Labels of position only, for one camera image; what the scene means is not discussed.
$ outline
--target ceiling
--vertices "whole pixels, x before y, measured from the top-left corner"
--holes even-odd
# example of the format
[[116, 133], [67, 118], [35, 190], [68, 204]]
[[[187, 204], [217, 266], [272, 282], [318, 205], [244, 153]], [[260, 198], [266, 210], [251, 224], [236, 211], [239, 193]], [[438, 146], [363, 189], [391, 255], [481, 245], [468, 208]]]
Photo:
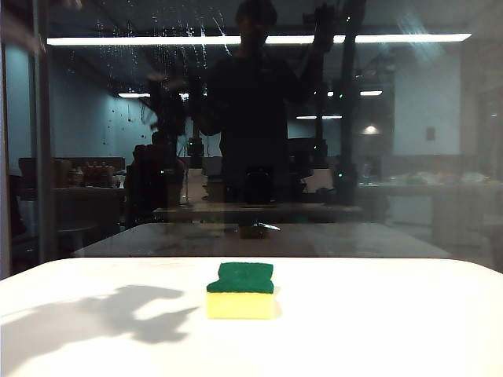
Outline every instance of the ceiling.
[[[51, 37], [166, 35], [236, 35], [234, 14], [238, 1], [228, 0], [82, 0], [83, 8], [73, 11], [63, 6], [50, 8]], [[13, 6], [20, 2], [10, 0]], [[279, 13], [274, 34], [312, 34], [312, 27], [302, 23], [303, 13], [312, 13], [319, 0], [273, 0]], [[461, 33], [487, 30], [481, 18], [501, 10], [501, 0], [367, 0], [365, 22], [360, 34], [417, 32]], [[274, 54], [298, 68], [306, 47], [274, 47]], [[53, 48], [54, 60], [73, 71], [102, 77], [112, 90], [125, 87], [140, 89], [152, 71], [166, 70], [170, 64], [208, 68], [228, 52], [223, 46], [193, 48], [166, 47], [94, 47]], [[358, 47], [357, 67], [386, 67], [392, 55], [390, 46]], [[340, 74], [341, 46], [327, 56], [325, 78]]]

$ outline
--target person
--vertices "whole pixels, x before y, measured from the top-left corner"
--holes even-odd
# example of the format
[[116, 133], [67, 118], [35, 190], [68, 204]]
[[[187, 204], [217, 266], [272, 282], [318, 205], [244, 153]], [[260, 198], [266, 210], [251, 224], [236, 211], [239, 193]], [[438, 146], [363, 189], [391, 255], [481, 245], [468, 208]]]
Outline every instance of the person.
[[176, 156], [171, 135], [152, 134], [151, 145], [137, 145], [134, 160], [127, 167], [124, 188], [127, 191], [126, 227], [152, 220], [157, 208], [176, 207], [180, 203], [185, 163]]
[[288, 128], [285, 101], [302, 103], [322, 79], [324, 53], [335, 26], [317, 28], [302, 76], [264, 50], [277, 23], [270, 0], [245, 0], [237, 10], [241, 36], [237, 52], [219, 61], [207, 80], [207, 97], [193, 116], [201, 132], [221, 133], [222, 176], [235, 200], [243, 199], [246, 173], [254, 167], [272, 172], [276, 199], [289, 191]]
[[370, 157], [366, 156], [363, 161], [362, 177], [366, 185], [370, 183], [370, 178], [372, 177], [372, 161]]
[[150, 108], [157, 116], [157, 121], [150, 128], [157, 130], [154, 135], [167, 137], [163, 144], [173, 144], [176, 155], [178, 137], [185, 134], [187, 114], [180, 98], [181, 88], [185, 83], [178, 77], [176, 68], [172, 68], [169, 75], [153, 72], [147, 76], [147, 80]]

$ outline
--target glass pane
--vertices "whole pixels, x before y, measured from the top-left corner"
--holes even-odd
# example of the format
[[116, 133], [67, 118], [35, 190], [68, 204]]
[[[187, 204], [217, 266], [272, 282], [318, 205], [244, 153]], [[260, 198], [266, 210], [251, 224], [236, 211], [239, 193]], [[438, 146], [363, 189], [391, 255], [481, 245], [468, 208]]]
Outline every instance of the glass pane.
[[33, 60], [14, 44], [6, 45], [5, 57], [12, 271], [19, 273], [39, 263]]
[[[330, 13], [315, 2], [274, 1], [277, 22], [270, 7], [216, 0], [51, 2], [59, 258], [453, 258], [500, 270], [500, 6], [368, 1], [359, 24], [357, 3], [337, 9], [323, 53], [323, 34], [311, 43]], [[8, 47], [16, 56], [11, 163], [35, 153], [35, 98], [14, 71], [33, 67]]]

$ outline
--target dark shirt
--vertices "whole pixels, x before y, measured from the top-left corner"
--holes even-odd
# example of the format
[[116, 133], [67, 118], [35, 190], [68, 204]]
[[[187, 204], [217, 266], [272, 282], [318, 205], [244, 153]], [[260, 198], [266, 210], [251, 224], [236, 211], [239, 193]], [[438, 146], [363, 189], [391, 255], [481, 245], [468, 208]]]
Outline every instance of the dark shirt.
[[304, 98], [300, 80], [282, 60], [231, 57], [213, 68], [208, 101], [221, 131], [220, 150], [227, 181], [242, 183], [247, 167], [271, 166], [288, 173], [285, 100]]

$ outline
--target wall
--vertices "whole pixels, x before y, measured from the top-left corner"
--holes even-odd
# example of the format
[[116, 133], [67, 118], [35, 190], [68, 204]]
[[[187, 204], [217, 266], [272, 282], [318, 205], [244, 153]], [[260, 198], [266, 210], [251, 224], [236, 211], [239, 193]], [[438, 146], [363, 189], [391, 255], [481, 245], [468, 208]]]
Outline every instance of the wall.
[[[316, 136], [316, 121], [314, 120], [291, 120], [288, 122], [288, 138]], [[329, 147], [329, 156], [340, 155], [340, 121], [323, 121], [323, 138]]]
[[135, 145], [150, 144], [156, 121], [140, 101], [113, 97], [59, 64], [50, 69], [50, 111], [55, 156], [120, 156], [126, 164]]
[[29, 56], [22, 49], [6, 46], [7, 126], [9, 169], [20, 173], [18, 160], [31, 157]]
[[[428, 51], [406, 48], [396, 55], [396, 155], [461, 153], [461, 55], [459, 46]], [[435, 140], [427, 141], [427, 128]]]

